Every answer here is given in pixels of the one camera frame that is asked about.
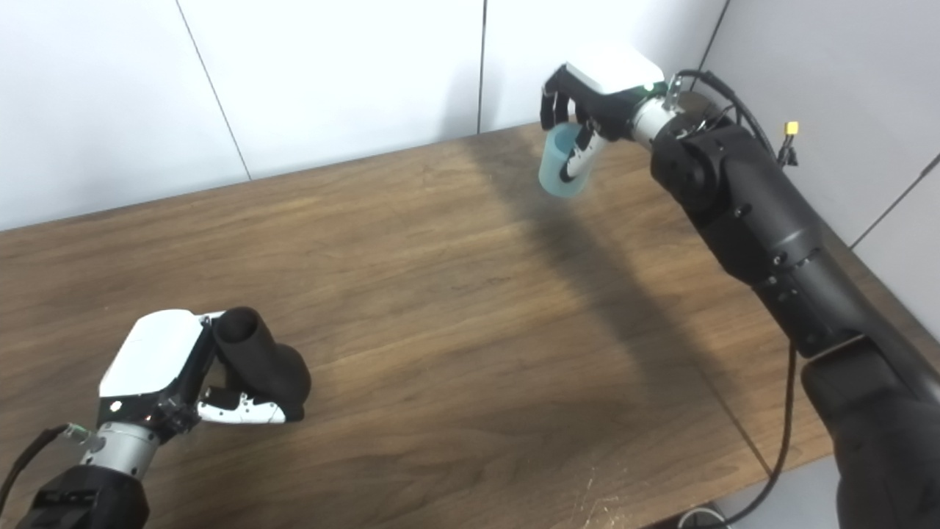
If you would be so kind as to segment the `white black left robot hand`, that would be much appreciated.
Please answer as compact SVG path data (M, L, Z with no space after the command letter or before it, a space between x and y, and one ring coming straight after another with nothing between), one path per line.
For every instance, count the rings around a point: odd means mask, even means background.
M291 424L305 418L311 388L305 359L255 309L163 309L134 323L105 371L96 425L135 425L167 442L199 422Z

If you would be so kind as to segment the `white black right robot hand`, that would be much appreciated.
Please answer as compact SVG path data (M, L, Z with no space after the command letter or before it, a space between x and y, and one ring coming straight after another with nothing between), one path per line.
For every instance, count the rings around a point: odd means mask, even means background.
M612 142L651 150L665 124L668 82L661 67L632 48L591 51L565 62L543 83L540 126L548 137L538 181L560 197L580 192Z

